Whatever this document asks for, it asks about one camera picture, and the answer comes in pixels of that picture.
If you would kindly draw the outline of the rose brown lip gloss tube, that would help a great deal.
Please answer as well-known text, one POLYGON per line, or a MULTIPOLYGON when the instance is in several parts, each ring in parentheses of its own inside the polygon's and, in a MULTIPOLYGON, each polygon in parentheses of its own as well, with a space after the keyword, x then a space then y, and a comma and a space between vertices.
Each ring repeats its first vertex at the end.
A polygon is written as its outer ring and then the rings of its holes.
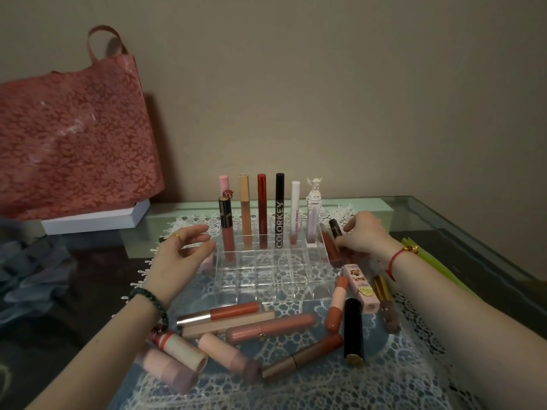
POLYGON ((329 355, 339 349, 344 340, 339 333, 331 334, 297 352, 262 368, 262 379, 265 383, 273 382, 288 376, 304 366, 329 355))

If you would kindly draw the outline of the black lip gloss cartoon topper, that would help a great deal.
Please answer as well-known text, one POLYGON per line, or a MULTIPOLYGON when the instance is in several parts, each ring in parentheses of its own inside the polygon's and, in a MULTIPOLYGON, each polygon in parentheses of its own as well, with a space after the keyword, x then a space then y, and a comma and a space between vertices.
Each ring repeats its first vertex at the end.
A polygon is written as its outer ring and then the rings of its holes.
POLYGON ((231 200, 229 199, 229 197, 223 195, 218 199, 218 204, 220 211, 225 258, 230 265, 233 265, 236 262, 236 249, 231 211, 231 200))

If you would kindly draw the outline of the person's left hand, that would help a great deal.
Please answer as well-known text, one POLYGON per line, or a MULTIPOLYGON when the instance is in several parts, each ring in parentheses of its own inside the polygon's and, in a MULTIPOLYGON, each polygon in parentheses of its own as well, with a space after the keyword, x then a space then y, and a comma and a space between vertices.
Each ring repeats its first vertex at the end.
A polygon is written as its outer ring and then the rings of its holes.
POLYGON ((164 309, 169 309, 202 262, 214 252, 216 243, 208 230, 207 225, 183 227, 160 243, 143 289, 152 293, 164 309))

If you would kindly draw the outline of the salmon pink lip gloss tube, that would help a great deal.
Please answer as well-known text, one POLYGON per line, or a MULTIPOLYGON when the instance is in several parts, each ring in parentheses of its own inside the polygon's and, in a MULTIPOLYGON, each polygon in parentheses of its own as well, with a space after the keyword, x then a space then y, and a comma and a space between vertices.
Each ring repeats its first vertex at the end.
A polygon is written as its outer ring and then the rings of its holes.
POLYGON ((225 333, 225 340, 231 345, 239 345, 253 339, 264 341, 270 337, 291 335, 307 330, 320 322, 321 319, 315 312, 286 315, 230 328, 225 333))

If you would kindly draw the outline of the white ornate figurine lip gloss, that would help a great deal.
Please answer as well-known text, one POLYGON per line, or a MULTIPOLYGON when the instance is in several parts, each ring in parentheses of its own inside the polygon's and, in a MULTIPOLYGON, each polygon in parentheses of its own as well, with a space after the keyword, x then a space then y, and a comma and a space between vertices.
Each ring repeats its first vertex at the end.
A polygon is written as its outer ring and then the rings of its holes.
POLYGON ((319 214, 322 208, 322 195, 319 190, 322 178, 307 178, 311 191, 306 197, 307 203, 307 224, 306 224, 306 245, 307 247, 317 246, 317 233, 319 230, 319 214))

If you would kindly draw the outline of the blue white lace table cloth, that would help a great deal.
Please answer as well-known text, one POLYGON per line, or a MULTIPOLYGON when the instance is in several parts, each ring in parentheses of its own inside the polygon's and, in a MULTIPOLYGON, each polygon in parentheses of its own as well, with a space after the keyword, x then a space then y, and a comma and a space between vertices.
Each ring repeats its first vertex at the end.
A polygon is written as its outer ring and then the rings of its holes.
MULTIPOLYGON (((368 210, 392 235, 410 238, 446 266, 469 289, 476 258, 449 225, 426 220, 406 198, 324 199, 321 225, 336 219, 342 226, 355 212, 368 210)), ((212 237, 221 232, 213 203, 181 204, 173 212, 151 210, 137 228, 121 232, 130 259, 154 256, 159 239, 181 226, 208 224, 212 237)), ((173 304, 170 313, 194 312, 210 305, 202 298, 197 277, 173 304)), ((196 385, 186 395, 133 367, 109 410, 478 410, 477 399, 465 386, 445 349, 435 339, 402 290, 390 288, 401 322, 398 335, 389 334, 379 314, 363 315, 363 367, 344 359, 343 348, 333 351, 272 384, 243 382, 209 360, 196 385)), ((326 317, 330 298, 267 304, 277 316, 315 311, 326 317)), ((243 352, 270 365, 319 341, 323 324, 294 335, 253 340, 243 352)))

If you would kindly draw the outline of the person's right hand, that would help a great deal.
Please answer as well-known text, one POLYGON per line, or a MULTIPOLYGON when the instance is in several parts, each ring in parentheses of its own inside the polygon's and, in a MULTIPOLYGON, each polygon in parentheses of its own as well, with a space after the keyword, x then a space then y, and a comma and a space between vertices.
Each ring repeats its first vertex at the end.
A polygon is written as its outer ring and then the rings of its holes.
POLYGON ((393 256, 403 249, 401 242, 395 240, 384 229, 381 221, 371 212, 358 212, 344 226, 345 234, 336 237, 339 248, 349 248, 357 253, 368 254, 389 265, 393 256))

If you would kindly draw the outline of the white capped coral lip gloss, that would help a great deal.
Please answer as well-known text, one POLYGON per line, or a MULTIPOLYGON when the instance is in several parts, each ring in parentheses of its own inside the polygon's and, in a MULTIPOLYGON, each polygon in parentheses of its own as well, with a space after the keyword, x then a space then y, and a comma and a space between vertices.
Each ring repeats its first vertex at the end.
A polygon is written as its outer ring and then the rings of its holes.
POLYGON ((324 327, 328 333, 339 331, 346 300, 349 280, 345 275, 337 277, 332 292, 330 307, 327 311, 324 327))

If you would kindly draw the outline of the dark red lip gloss tube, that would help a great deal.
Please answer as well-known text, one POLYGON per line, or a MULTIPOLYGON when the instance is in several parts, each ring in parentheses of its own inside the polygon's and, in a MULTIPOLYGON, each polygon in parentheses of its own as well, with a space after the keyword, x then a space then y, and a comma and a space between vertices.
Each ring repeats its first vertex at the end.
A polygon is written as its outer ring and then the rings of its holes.
POLYGON ((258 174, 257 182, 259 235, 263 237, 268 234, 268 199, 266 175, 263 173, 258 174))

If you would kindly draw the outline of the white flat box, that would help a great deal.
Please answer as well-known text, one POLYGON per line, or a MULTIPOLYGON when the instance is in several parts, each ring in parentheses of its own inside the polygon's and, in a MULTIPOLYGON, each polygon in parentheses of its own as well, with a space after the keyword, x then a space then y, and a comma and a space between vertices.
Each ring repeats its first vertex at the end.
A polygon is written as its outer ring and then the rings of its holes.
POLYGON ((150 201, 146 199, 125 209, 66 216, 40 223, 47 235, 128 229, 136 227, 149 208, 150 201))

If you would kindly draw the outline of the silver capped coral lip gloss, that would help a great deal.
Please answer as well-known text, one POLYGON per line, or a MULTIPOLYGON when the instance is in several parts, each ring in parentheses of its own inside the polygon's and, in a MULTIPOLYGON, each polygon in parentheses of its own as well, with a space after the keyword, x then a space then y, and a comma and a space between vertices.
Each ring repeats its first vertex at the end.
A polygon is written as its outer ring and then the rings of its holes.
POLYGON ((213 309, 198 311, 191 314, 179 315, 176 325, 179 329, 212 321, 256 314, 262 310, 262 304, 258 301, 233 304, 213 309))

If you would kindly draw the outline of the pink cartoon print lipstick box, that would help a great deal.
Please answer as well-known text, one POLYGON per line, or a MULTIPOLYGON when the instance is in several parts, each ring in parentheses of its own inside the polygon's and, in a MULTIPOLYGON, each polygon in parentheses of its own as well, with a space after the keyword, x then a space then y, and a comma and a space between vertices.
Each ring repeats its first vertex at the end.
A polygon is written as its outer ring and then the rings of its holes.
POLYGON ((361 303, 363 313, 378 313, 380 305, 379 299, 359 265, 355 263, 346 263, 344 265, 343 273, 348 278, 353 295, 361 303))

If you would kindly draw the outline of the gold capped brown lip gloss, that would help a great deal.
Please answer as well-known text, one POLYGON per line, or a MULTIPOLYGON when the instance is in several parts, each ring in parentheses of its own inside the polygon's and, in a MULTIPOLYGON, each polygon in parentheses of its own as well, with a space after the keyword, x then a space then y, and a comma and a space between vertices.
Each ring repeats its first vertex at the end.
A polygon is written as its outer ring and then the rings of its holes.
POLYGON ((398 314, 383 276, 377 275, 373 278, 373 290, 379 299, 379 314, 383 319, 386 331, 393 335, 399 334, 401 327, 398 314))

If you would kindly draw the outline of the person's right forearm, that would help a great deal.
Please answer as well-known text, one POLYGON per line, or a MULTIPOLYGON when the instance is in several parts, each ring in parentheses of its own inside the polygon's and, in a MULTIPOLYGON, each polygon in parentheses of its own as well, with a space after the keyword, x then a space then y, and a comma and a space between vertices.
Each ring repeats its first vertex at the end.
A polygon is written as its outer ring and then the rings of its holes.
POLYGON ((400 250, 390 271, 468 383, 497 410, 547 410, 547 340, 400 250))

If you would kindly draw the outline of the person's left forearm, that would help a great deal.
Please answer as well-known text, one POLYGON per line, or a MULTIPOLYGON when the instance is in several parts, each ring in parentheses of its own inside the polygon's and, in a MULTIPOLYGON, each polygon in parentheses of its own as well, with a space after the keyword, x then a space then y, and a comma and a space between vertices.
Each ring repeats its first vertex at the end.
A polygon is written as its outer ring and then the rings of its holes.
POLYGON ((151 295, 135 294, 25 410, 105 410, 148 334, 167 317, 151 295))

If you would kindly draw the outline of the clear acrylic lipstick organizer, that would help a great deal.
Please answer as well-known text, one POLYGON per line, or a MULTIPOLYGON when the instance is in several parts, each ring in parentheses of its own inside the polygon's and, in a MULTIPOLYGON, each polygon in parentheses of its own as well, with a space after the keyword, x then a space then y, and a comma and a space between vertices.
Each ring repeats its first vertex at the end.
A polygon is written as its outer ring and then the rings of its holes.
POLYGON ((217 245, 212 267, 197 277, 201 296, 210 305, 258 301, 265 306, 330 298, 341 269, 331 265, 319 230, 313 243, 307 241, 306 227, 295 241, 286 232, 280 248, 274 233, 267 235, 266 248, 260 247, 258 234, 250 236, 249 247, 244 245, 244 238, 235 229, 235 249, 227 250, 222 233, 214 236, 217 245))

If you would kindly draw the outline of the grey blue crumpled cloth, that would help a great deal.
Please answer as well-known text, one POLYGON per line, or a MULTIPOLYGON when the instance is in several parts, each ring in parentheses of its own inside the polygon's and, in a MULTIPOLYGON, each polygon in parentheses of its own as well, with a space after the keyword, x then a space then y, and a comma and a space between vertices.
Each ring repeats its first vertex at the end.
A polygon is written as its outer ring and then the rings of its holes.
POLYGON ((25 319, 42 318, 70 288, 77 260, 57 239, 0 248, 0 330, 25 319))

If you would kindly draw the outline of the brown red lip gloss tube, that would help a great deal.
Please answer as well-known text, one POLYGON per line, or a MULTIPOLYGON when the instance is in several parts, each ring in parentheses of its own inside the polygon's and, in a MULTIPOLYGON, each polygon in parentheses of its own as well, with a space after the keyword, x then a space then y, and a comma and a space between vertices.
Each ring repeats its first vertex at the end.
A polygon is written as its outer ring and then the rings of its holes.
POLYGON ((344 266, 341 254, 336 246, 332 234, 325 228, 321 228, 322 241, 326 250, 326 254, 330 265, 333 268, 341 269, 344 266))

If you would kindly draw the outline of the cream tube red stripes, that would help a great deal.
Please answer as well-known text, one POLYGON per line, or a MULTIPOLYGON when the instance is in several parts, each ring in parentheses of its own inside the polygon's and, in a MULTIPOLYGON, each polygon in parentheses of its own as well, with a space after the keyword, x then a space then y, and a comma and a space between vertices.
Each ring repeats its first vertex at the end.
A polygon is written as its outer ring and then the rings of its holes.
POLYGON ((152 331, 148 334, 148 340, 195 373, 201 373, 209 359, 207 354, 173 331, 152 331))

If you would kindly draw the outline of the black lipstick gold base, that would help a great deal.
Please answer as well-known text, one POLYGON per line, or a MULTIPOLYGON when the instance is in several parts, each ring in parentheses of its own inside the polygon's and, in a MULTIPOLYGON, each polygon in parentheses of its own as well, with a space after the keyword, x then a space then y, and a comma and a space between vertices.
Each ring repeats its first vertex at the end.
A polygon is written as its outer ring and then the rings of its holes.
POLYGON ((362 305, 358 299, 348 298, 344 306, 344 359, 353 367, 363 367, 364 337, 362 305))

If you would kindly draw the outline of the black tube white lettering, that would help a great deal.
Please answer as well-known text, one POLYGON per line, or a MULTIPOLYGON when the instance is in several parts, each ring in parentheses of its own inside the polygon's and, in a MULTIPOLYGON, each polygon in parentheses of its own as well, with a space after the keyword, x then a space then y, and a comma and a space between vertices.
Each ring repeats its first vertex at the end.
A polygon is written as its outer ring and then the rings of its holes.
POLYGON ((284 239, 284 173, 276 173, 275 247, 283 248, 284 239))

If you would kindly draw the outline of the white capped pink lip gloss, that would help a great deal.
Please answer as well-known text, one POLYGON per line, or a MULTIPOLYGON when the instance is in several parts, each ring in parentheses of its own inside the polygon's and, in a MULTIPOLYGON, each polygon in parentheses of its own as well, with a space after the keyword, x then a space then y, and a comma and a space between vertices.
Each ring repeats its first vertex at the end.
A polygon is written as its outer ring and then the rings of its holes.
POLYGON ((291 182, 291 223, 290 223, 290 244, 297 246, 299 231, 299 205, 300 205, 300 182, 291 182))

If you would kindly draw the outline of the mauve pink lipstick tube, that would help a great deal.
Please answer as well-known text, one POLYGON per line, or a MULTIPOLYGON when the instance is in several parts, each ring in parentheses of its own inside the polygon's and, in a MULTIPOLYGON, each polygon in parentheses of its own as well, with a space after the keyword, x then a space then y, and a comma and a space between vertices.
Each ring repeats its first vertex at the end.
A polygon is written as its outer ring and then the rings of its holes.
POLYGON ((135 362, 177 393, 187 394, 196 383, 194 371, 147 343, 141 347, 135 362))

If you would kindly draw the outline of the pale pink lipstick tube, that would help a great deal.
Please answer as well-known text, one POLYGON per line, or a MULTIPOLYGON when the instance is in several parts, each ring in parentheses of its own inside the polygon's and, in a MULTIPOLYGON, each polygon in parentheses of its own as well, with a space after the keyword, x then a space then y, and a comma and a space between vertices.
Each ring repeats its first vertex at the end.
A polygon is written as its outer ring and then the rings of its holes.
POLYGON ((260 363, 236 347, 227 344, 211 333, 205 333, 198 342, 198 348, 224 368, 240 376, 248 383, 262 379, 260 363))

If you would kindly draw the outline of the yellow green plastic strips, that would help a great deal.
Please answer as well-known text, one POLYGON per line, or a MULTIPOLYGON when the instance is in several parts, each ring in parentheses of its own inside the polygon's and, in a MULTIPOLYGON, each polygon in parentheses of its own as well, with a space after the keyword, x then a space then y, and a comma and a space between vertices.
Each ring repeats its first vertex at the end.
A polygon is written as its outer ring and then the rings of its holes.
POLYGON ((445 278, 453 282, 459 288, 466 290, 467 292, 478 297, 471 289, 468 288, 463 282, 461 282, 446 266, 444 266, 439 260, 437 260, 432 254, 428 253, 425 249, 421 248, 410 238, 403 238, 401 243, 405 246, 411 246, 418 250, 418 256, 432 266, 437 272, 443 275, 445 278))

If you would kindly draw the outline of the pink floral tote bag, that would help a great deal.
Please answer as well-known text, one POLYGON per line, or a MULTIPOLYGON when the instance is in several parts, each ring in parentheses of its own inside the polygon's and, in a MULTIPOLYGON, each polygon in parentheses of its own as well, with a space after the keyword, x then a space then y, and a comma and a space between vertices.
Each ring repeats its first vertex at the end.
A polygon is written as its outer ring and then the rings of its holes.
POLYGON ((111 26, 89 30, 91 65, 0 83, 0 217, 124 209, 165 189, 136 60, 111 26), (92 34, 121 51, 99 59, 92 34))

